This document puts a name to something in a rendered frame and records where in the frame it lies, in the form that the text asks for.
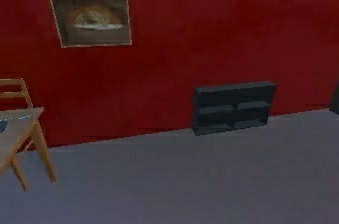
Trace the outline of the light wooden dining table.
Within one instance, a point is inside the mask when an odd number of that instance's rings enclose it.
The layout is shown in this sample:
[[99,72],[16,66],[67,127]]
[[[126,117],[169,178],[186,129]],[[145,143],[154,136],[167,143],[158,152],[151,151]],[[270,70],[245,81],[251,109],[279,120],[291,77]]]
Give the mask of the light wooden dining table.
[[51,182],[56,181],[56,172],[49,158],[49,150],[39,117],[43,107],[0,111],[0,121],[7,121],[7,127],[0,134],[0,175],[16,160],[15,153],[26,139],[32,138]]

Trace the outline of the dark grey low shelf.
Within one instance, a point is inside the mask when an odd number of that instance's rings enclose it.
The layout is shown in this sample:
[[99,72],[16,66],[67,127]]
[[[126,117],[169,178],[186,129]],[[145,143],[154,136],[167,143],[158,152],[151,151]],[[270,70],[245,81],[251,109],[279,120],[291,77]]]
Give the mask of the dark grey low shelf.
[[275,92],[269,81],[197,87],[191,129],[200,136],[264,126]]

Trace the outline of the light wooden chair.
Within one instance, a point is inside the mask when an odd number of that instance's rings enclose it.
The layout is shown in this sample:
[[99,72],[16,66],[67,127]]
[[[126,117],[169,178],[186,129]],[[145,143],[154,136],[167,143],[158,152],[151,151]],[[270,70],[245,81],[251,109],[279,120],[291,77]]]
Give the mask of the light wooden chair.
[[[18,88],[21,88],[21,90],[14,92],[0,91],[0,99],[24,98],[28,108],[33,108],[33,103],[23,78],[0,79],[0,88],[7,86],[19,86]],[[34,143],[33,140],[30,140],[29,143],[23,148],[23,152],[26,152],[33,143]],[[28,184],[20,170],[19,158],[13,156],[8,166],[10,166],[13,169],[13,172],[16,175],[17,179],[19,180],[22,189],[24,191],[27,191]]]

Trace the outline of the framed brown wall picture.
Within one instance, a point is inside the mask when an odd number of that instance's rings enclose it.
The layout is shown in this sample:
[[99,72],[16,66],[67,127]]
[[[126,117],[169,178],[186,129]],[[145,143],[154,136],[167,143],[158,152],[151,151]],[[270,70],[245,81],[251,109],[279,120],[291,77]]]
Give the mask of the framed brown wall picture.
[[128,0],[49,0],[60,45],[131,45]]

